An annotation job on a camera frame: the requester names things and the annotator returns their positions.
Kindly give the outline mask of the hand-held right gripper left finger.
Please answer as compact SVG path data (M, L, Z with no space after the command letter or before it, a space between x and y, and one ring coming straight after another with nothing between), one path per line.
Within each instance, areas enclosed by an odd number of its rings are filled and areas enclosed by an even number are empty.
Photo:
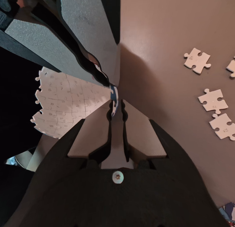
M86 117L68 152L68 161L101 164L110 155L112 110L113 100L109 100Z

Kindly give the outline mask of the puzzle pieces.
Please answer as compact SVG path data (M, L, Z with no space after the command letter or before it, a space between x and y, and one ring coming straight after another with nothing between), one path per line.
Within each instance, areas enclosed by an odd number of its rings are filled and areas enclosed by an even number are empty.
M207 63L210 55L193 48L190 53L185 53L186 59L184 66L192 69L196 74L201 74L204 68L210 68L211 64ZM204 94L198 97L198 101L202 104L205 111L213 111L212 120L209 122L211 128L219 139L229 138L235 141L235 123L229 118L227 113L222 110L228 108L226 101L223 99L221 89L213 90L204 89Z

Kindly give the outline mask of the person's dark clothed torso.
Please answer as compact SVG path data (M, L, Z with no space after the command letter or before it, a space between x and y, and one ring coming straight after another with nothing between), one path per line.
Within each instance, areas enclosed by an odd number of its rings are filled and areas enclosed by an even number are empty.
M0 226L19 206L34 172L5 161L36 149L42 133L31 123L41 107L35 92L42 66L0 48Z

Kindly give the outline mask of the printed cardboard puzzle box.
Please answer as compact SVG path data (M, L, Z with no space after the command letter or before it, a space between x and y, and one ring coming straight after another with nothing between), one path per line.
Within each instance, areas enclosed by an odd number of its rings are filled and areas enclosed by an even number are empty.
M219 212L225 218L229 226L235 227L235 204L233 202L219 207Z

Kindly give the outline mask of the partly built puzzle ball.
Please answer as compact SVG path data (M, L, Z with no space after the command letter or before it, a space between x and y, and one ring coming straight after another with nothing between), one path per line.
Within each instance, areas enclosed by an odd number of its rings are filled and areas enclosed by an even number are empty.
M63 137L110 99L114 101L112 116L117 110L115 86L99 86L46 67L39 71L36 81L40 81L40 87L35 93L35 103L42 109L32 116L31 122L36 130L50 137Z

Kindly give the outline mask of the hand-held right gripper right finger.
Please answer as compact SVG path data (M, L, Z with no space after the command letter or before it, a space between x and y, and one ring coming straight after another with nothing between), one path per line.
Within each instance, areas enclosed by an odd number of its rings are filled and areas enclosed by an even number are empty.
M165 158L167 156L150 119L126 100L121 100L123 142L126 161Z

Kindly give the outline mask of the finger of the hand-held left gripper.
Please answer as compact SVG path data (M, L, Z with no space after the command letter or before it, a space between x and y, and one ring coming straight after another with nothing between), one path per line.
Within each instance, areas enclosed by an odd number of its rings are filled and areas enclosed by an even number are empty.
M61 15L112 85L120 80L121 0L61 0Z
M109 83L96 80L94 74L84 70L75 55L47 27L13 19L5 33L59 71L100 86L110 86Z

